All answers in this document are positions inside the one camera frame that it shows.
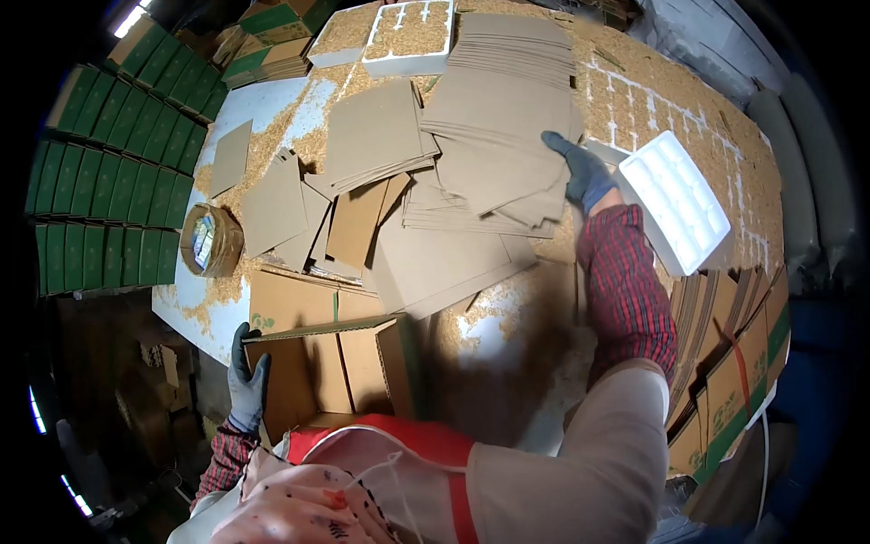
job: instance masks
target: fluorescent light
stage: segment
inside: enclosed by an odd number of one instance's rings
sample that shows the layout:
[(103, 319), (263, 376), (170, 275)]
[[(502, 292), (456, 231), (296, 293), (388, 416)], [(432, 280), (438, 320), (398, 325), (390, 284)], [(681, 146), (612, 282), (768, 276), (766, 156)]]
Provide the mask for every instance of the fluorescent light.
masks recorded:
[(126, 36), (127, 32), (130, 31), (130, 27), (136, 24), (136, 21), (138, 21), (139, 18), (144, 14), (145, 10), (143, 10), (140, 6), (136, 6), (135, 8), (133, 8), (133, 11), (130, 12), (130, 15), (128, 15), (127, 18), (124, 19), (124, 22), (117, 27), (117, 30), (115, 30), (115, 36)]

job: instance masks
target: work gloves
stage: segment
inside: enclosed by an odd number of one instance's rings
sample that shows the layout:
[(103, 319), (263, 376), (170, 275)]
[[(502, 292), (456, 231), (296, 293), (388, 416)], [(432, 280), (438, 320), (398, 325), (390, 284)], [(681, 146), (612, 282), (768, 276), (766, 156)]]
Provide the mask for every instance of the work gloves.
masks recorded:
[(565, 189), (565, 197), (576, 206), (589, 210), (616, 187), (604, 162), (594, 153), (572, 144), (558, 132), (543, 131), (541, 140), (547, 147), (565, 157), (571, 180)]
[(254, 376), (251, 377), (242, 339), (259, 334), (259, 330), (251, 332), (251, 326), (247, 322), (238, 326), (232, 339), (231, 362), (226, 376), (232, 403), (230, 423), (239, 431), (249, 434), (259, 434), (260, 420), (266, 404), (266, 382), (269, 380), (271, 355), (264, 353), (260, 357)]

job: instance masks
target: styrofoam tray compartment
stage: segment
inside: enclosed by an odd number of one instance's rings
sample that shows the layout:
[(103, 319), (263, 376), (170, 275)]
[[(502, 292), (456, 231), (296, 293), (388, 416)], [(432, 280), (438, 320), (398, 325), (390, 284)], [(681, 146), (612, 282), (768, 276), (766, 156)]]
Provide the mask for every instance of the styrofoam tray compartment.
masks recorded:
[(369, 76), (371, 76), (372, 79), (396, 76), (431, 76), (443, 74), (447, 69), (447, 57), (450, 55), (450, 44), (453, 34), (453, 0), (424, 0), (423, 2), (391, 3), (381, 6), (378, 10), (378, 16), (375, 17), (375, 22), (371, 26), (371, 32), (369, 33), (369, 40), (366, 43), (366, 47), (374, 44), (375, 35), (378, 33), (378, 23), (383, 17), (385, 10), (395, 10), (397, 9), (397, 6), (401, 9), (398, 15), (398, 23), (393, 27), (394, 29), (399, 29), (402, 27), (402, 19), (405, 17), (405, 10), (414, 4), (420, 3), (425, 4), (422, 12), (424, 24), (429, 15), (430, 4), (447, 4), (447, 20), (445, 21), (447, 36), (444, 41), (444, 49), (432, 53), (424, 53), (422, 55), (402, 56), (393, 55), (392, 51), (390, 51), (386, 57), (374, 58), (371, 60), (365, 58), (365, 50), (363, 50), (363, 66), (365, 66), (365, 69), (369, 72)]
[[(329, 20), (326, 21), (324, 25), (324, 29), (329, 28), (329, 24), (332, 22), (332, 19), (339, 13), (345, 13), (346, 11), (358, 10), (359, 8), (364, 8), (365, 4), (354, 6), (352, 8), (348, 8), (346, 10), (338, 10), (332, 14)], [(318, 47), (318, 42), (320, 38), (323, 37), (324, 33), (321, 31), (318, 34), (318, 38), (314, 40), (314, 43), (311, 45), (312, 51), (316, 51)], [(314, 53), (313, 55), (308, 55), (308, 60), (311, 61), (316, 68), (330, 68), (332, 66), (339, 66), (341, 64), (350, 64), (355, 63), (359, 60), (359, 56), (363, 54), (363, 49), (365, 49), (365, 44), (360, 45), (359, 47), (349, 47), (347, 49), (342, 49), (340, 51), (331, 51), (329, 53)]]
[[(646, 213), (645, 233), (667, 273), (688, 276), (731, 230), (728, 217), (698, 166), (671, 131), (619, 163), (626, 202)], [(658, 229), (648, 228), (655, 221)]]

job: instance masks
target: box stack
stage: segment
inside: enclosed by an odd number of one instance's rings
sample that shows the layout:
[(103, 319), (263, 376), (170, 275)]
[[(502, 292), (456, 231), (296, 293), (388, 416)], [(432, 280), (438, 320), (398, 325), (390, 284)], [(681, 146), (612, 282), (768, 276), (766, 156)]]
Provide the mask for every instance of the box stack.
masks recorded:
[(703, 483), (786, 364), (791, 327), (784, 269), (733, 279), (710, 271), (674, 284), (679, 349), (667, 421), (671, 470)]
[(40, 293), (170, 284), (218, 72), (142, 17), (105, 65), (78, 66), (45, 121), (25, 211)]
[(562, 217), (569, 174), (540, 133), (579, 139), (573, 74), (570, 42), (555, 22), (465, 14), (420, 122), (442, 151), (435, 187), (477, 216), (494, 212), (546, 234)]
[(310, 37), (302, 37), (283, 44), (263, 45), (254, 36), (248, 36), (222, 80), (235, 89), (257, 81), (302, 77), (311, 67), (305, 57), (310, 44)]

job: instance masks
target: stack of cardboard sheets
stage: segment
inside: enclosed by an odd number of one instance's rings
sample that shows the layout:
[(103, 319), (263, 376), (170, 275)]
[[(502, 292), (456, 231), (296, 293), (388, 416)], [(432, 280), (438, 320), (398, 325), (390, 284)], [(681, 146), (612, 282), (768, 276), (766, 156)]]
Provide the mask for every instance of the stack of cardboard sheets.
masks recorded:
[(305, 56), (310, 44), (311, 37), (263, 45), (255, 37), (248, 36), (222, 79), (227, 87), (235, 89), (257, 81), (302, 77), (311, 67)]
[(573, 74), (570, 42), (553, 21), (465, 14), (420, 122), (442, 151), (438, 188), (478, 216), (495, 212), (530, 229), (558, 221), (569, 172), (540, 133), (579, 139)]

